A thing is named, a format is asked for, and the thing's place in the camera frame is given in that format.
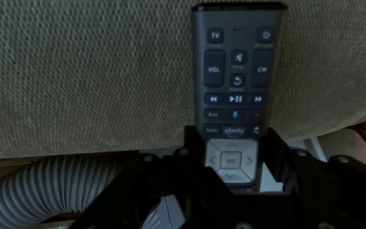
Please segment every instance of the black remote control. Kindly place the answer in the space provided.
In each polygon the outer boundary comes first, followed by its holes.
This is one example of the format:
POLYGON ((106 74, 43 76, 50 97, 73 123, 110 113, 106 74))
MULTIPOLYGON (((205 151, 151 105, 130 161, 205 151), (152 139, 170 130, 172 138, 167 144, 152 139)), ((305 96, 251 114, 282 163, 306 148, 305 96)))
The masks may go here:
POLYGON ((266 128, 280 3, 209 3, 191 8, 195 129, 204 139, 258 139, 266 128))

